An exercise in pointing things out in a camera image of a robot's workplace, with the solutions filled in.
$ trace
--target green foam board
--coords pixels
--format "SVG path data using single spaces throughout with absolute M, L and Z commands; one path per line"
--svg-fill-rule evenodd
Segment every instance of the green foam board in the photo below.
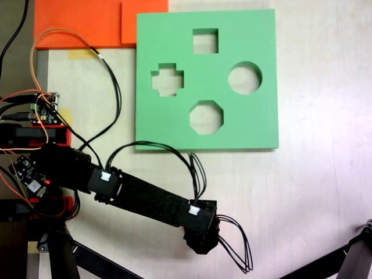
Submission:
M 207 32 L 218 34 L 217 53 L 194 54 L 193 34 Z M 228 83 L 241 64 L 262 78 L 249 95 Z M 176 96 L 159 96 L 152 76 L 169 65 L 183 73 L 184 85 Z M 200 135 L 190 126 L 190 112 L 199 103 L 223 111 L 223 125 L 214 134 Z M 135 136 L 177 149 L 278 148 L 275 11 L 139 14 Z

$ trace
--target orange foam block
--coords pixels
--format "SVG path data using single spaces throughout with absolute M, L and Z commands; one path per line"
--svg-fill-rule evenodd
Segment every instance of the orange foam block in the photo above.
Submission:
M 167 0 L 35 0 L 34 39 L 43 31 L 69 28 L 96 48 L 135 47 L 137 13 L 167 12 Z M 74 35 L 51 33 L 37 49 L 87 48 Z
M 123 0 L 121 6 L 121 43 L 133 48 L 137 43 L 137 14 L 166 13 L 168 0 Z

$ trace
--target white table surface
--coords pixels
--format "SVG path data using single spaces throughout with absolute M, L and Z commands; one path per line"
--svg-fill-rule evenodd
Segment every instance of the white table surface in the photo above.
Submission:
M 80 214 L 67 223 L 74 239 L 146 279 L 275 279 L 344 245 L 372 217 L 372 1 L 170 0 L 171 12 L 256 8 L 276 9 L 280 148 L 198 152 L 208 176 L 203 198 L 241 223 L 254 271 L 243 275 L 221 246 L 199 256 L 181 228 L 93 195 L 80 195 Z M 102 54 L 123 94 L 120 120 L 92 144 L 106 162 L 134 140 L 135 50 Z M 114 117 L 112 82 L 98 60 L 50 51 L 47 89 L 61 94 L 60 107 L 86 139 Z M 174 155 L 125 149 L 114 165 L 192 198 L 191 178 Z M 234 227 L 222 224 L 221 235 L 242 252 Z M 49 278 L 48 255 L 41 259 L 40 278 Z

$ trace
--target black tripod leg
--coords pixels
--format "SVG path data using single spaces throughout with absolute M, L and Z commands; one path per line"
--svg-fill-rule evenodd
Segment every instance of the black tripod leg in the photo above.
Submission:
M 351 245 L 337 279 L 367 279 L 372 264 L 372 250 L 364 238 Z
M 281 279 L 326 279 L 339 272 L 342 263 L 346 258 L 348 246 L 345 245 L 321 257 L 318 260 L 309 263 L 307 266 L 282 277 Z
M 101 279 L 143 279 L 76 241 L 74 254 L 78 266 Z
M 50 232 L 48 249 L 53 279 L 80 279 L 71 239 L 67 234 L 59 231 Z

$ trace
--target circular hole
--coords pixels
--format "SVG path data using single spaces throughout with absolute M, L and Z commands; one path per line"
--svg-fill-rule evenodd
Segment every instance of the circular hole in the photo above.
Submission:
M 251 62 L 240 62 L 232 68 L 228 75 L 228 83 L 236 93 L 248 95 L 260 88 L 262 73 L 257 65 Z

